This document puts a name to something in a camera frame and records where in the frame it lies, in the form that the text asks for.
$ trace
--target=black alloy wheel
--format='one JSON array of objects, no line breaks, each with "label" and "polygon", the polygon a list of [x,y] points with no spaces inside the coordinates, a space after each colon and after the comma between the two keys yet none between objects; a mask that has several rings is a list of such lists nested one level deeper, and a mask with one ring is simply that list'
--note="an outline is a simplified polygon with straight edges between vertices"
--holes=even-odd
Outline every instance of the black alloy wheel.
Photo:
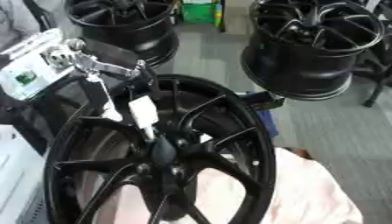
[{"label": "black alloy wheel", "polygon": [[[136,97],[146,91],[125,86],[113,92],[124,122],[101,119],[86,105],[56,138],[45,166],[50,222],[93,223],[110,195],[133,185],[150,211],[149,223],[175,221],[187,214],[197,223],[211,223],[194,202],[198,175],[214,168],[237,179],[246,191],[229,223],[259,223],[271,201],[276,164],[268,132],[250,106],[211,81],[159,75],[157,141],[148,143],[128,110],[129,89]],[[211,139],[201,142],[204,134]],[[233,160],[222,155],[232,155]],[[79,190],[96,173],[103,183],[83,201]]]},{"label": "black alloy wheel", "polygon": [[348,89],[358,54],[384,27],[351,2],[263,0],[250,7],[255,32],[242,54],[246,74],[272,93],[321,101]]},{"label": "black alloy wheel", "polygon": [[173,0],[66,0],[66,14],[83,38],[136,53],[151,67],[171,59],[179,38],[173,30]]}]

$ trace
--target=gray floor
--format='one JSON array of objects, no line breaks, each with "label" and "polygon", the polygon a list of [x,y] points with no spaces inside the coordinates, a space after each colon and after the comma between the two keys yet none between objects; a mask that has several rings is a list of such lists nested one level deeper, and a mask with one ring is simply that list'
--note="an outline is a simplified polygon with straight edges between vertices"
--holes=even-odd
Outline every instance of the gray floor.
[{"label": "gray floor", "polygon": [[[178,53],[159,72],[204,77],[234,91],[259,90],[239,64],[250,33],[246,18],[250,1],[245,2],[228,1],[228,33],[219,34],[207,24],[178,27]],[[48,8],[59,9],[53,4]],[[70,27],[64,19],[60,24]],[[65,31],[75,33],[71,28]],[[308,149],[358,205],[365,223],[384,224],[392,222],[392,90],[373,108],[364,108],[361,103],[372,87],[366,80],[355,80],[338,98],[287,101],[272,113],[280,131],[276,145]]]}]

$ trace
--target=pink cloth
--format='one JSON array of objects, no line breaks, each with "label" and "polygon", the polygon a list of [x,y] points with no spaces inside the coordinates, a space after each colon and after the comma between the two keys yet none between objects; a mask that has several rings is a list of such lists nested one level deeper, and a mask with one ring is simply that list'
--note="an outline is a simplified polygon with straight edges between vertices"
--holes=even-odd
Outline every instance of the pink cloth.
[{"label": "pink cloth", "polygon": [[[276,166],[276,189],[262,224],[362,223],[360,210],[318,162],[276,148]],[[199,175],[196,206],[213,224],[228,223],[244,195],[243,186],[228,175],[216,170]],[[137,188],[124,187],[115,224],[147,223],[149,212],[143,204]],[[171,223],[195,222],[186,216]]]}]

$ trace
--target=green box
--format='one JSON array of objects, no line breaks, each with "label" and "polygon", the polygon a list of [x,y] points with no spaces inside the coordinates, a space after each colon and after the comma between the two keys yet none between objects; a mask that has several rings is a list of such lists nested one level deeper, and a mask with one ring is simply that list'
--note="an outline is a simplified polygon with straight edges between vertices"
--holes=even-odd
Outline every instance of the green box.
[{"label": "green box", "polygon": [[181,10],[186,23],[214,23],[215,3],[183,3]]}]

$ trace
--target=screw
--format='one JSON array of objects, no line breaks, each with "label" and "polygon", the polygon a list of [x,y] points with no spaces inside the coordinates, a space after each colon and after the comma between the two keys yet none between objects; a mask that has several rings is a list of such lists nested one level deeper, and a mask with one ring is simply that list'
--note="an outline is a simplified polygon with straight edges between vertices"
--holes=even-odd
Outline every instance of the screw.
[{"label": "screw", "polygon": [[177,166],[177,167],[171,168],[171,173],[174,176],[182,176],[184,171],[181,169],[181,167]]},{"label": "screw", "polygon": [[184,147],[186,144],[188,144],[188,142],[185,139],[180,138],[179,140],[177,140],[177,145],[179,147]]},{"label": "screw", "polygon": [[140,174],[146,174],[150,172],[150,167],[147,164],[140,164],[136,170]]}]

